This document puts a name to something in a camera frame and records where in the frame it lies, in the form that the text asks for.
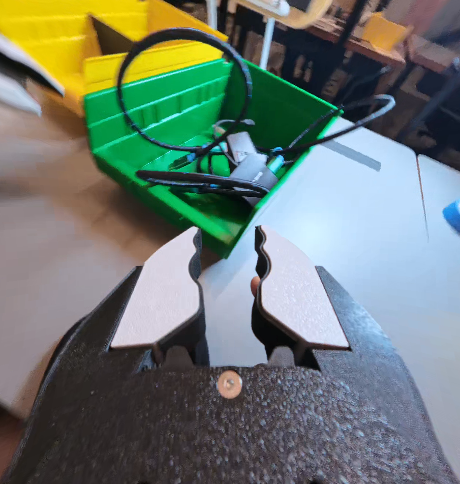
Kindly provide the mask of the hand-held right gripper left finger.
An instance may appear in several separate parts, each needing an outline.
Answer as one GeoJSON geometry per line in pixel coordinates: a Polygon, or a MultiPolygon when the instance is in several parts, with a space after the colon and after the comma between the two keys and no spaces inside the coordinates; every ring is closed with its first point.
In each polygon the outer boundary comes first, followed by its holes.
{"type": "Polygon", "coordinates": [[[205,338],[201,285],[202,233],[191,227],[154,252],[143,264],[124,306],[111,349],[154,348],[189,352],[205,338]]]}

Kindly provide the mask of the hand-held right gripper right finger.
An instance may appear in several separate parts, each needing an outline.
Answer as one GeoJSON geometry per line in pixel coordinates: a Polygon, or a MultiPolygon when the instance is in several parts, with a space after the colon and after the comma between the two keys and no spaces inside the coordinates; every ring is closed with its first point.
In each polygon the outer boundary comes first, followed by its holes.
{"type": "Polygon", "coordinates": [[[323,281],[298,246],[266,225],[255,228],[259,277],[252,331],[268,357],[288,347],[295,358],[319,350],[350,351],[350,343],[323,281]]]}

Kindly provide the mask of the black HDMI cable green plug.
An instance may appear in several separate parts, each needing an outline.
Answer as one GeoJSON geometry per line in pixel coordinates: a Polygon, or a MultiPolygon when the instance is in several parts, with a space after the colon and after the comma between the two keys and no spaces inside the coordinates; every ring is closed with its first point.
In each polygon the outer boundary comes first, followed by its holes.
{"type": "MultiPolygon", "coordinates": [[[[375,119],[383,117],[385,114],[391,111],[395,107],[395,105],[395,98],[392,95],[379,94],[372,96],[368,99],[356,101],[346,106],[334,108],[327,112],[325,115],[322,115],[316,122],[310,124],[304,131],[299,134],[299,136],[297,136],[297,138],[293,140],[293,142],[288,145],[287,148],[272,148],[269,153],[280,153],[281,155],[283,155],[284,160],[287,154],[303,154],[304,152],[315,146],[322,145],[322,143],[328,142],[330,140],[335,140],[339,137],[350,134],[359,128],[367,126],[375,119]],[[375,112],[370,113],[365,118],[360,119],[352,126],[344,130],[335,132],[334,134],[319,138],[315,141],[297,145],[297,142],[299,142],[309,131],[316,128],[324,121],[334,117],[337,112],[346,112],[357,109],[359,107],[376,104],[379,104],[381,108],[375,112]]],[[[290,166],[292,164],[293,162],[290,161],[285,160],[284,162],[284,166],[290,166]]],[[[172,190],[179,190],[187,193],[214,193],[229,197],[243,197],[248,199],[254,198],[256,200],[260,200],[263,197],[267,196],[270,192],[266,188],[260,185],[255,185],[252,182],[247,182],[236,178],[230,178],[229,176],[223,177],[210,173],[139,170],[136,172],[136,175],[139,179],[149,184],[166,186],[170,187],[172,190]]]]}

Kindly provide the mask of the green plastic bin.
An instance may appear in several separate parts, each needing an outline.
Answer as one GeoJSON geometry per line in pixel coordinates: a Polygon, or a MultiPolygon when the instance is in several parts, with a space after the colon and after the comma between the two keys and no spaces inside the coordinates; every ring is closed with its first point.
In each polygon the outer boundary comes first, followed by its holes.
{"type": "MultiPolygon", "coordinates": [[[[245,118],[260,148],[286,148],[303,130],[333,106],[324,100],[247,62],[253,83],[245,118]]],[[[236,119],[244,100],[237,67],[218,59],[205,64],[124,84],[129,115],[148,136],[175,146],[196,147],[212,141],[212,126],[221,119],[236,119]]],[[[139,170],[170,171],[186,153],[160,148],[127,125],[115,88],[88,94],[84,100],[90,150],[100,171],[148,209],[180,229],[197,226],[203,245],[227,258],[251,220],[269,206],[291,174],[305,160],[302,153],[291,166],[282,167],[279,182],[262,201],[251,207],[241,198],[172,193],[151,186],[136,176],[139,170]]]]}

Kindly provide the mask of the black HDMI switch box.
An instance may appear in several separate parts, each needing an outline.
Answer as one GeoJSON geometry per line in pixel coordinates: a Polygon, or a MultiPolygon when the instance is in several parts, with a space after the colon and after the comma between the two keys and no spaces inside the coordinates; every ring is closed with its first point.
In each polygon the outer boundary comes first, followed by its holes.
{"type": "Polygon", "coordinates": [[[229,157],[230,178],[252,182],[268,191],[278,183],[277,173],[285,162],[283,155],[260,152],[247,131],[229,135],[218,146],[229,157]]]}

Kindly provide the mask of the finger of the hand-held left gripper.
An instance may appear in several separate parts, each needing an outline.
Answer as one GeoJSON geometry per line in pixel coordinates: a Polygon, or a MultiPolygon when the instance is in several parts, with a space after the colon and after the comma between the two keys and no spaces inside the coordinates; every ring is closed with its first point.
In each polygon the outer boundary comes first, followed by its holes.
{"type": "Polygon", "coordinates": [[[17,110],[42,115],[40,104],[16,80],[0,72],[0,103],[17,110]]]}
{"type": "Polygon", "coordinates": [[[0,33],[0,63],[31,78],[39,85],[65,96],[65,88],[42,65],[0,33]]]}

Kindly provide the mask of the grey tape strip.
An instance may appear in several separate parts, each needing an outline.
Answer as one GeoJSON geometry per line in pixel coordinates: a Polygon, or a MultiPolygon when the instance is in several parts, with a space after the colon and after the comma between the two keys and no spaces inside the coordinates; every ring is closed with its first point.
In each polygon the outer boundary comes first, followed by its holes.
{"type": "Polygon", "coordinates": [[[365,154],[362,154],[353,148],[350,148],[342,143],[339,143],[335,140],[330,140],[328,142],[322,143],[322,146],[326,149],[333,151],[334,153],[340,154],[353,160],[359,164],[362,164],[368,168],[376,172],[380,172],[381,163],[378,160],[375,160],[365,154]]]}

